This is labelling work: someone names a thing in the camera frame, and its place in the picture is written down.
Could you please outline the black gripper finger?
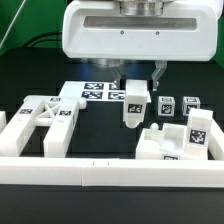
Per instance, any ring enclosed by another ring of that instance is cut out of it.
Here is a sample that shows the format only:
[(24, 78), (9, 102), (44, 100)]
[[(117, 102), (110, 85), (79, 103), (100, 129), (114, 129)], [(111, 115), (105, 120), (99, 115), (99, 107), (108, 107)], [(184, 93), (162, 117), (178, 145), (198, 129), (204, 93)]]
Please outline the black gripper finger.
[(111, 73), (114, 77), (114, 84), (117, 90), (124, 90), (126, 84), (126, 76), (122, 75), (118, 67), (112, 67)]
[(155, 70), (152, 73), (152, 81), (153, 81), (153, 90), (157, 90), (157, 83), (163, 73), (166, 71), (167, 62), (166, 61), (156, 61), (155, 62)]

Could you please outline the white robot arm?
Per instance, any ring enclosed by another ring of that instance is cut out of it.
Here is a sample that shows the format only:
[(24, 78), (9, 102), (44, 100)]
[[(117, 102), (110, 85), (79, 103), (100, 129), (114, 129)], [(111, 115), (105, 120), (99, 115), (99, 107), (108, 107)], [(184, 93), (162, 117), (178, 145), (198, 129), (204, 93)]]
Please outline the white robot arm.
[(224, 0), (73, 0), (62, 48), (70, 58), (153, 61), (153, 79), (169, 61), (208, 61), (216, 53)]

